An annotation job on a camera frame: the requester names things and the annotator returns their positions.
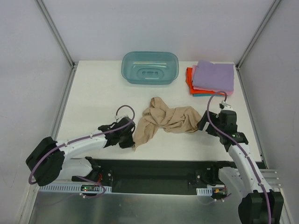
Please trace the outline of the beige t shirt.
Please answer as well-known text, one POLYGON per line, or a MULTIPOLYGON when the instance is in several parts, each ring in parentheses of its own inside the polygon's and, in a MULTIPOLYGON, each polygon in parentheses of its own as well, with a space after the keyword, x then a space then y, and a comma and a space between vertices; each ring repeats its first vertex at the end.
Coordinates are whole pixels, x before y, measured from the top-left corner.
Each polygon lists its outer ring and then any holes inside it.
POLYGON ((169 108, 160 97, 153 97, 136 126, 134 149, 153 139, 160 128, 167 133, 194 133, 201 118, 191 106, 169 108))

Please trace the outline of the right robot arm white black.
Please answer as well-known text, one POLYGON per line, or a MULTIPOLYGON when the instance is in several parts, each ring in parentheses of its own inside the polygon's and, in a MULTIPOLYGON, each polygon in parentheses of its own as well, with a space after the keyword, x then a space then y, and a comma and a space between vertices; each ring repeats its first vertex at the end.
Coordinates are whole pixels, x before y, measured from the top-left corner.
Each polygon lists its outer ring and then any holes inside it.
POLYGON ((232 110, 216 114, 206 111, 198 129, 218 137, 236 168, 217 168, 210 172, 211 181, 224 183, 238 202, 238 215, 243 224, 278 224, 284 198, 268 184, 252 157, 244 133, 237 130, 237 115, 232 110))

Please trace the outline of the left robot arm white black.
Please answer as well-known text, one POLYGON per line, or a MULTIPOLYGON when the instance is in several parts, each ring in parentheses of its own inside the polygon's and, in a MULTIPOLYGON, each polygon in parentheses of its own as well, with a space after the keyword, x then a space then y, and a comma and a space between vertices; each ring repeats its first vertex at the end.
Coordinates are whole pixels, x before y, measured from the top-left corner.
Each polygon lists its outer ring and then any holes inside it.
POLYGON ((52 183, 66 170, 69 160, 77 155, 117 144, 120 148, 133 147, 134 130, 135 123, 129 117, 122 117, 74 140, 56 141, 52 137, 42 139, 26 159, 26 165, 31 171, 29 184, 45 186, 52 183))

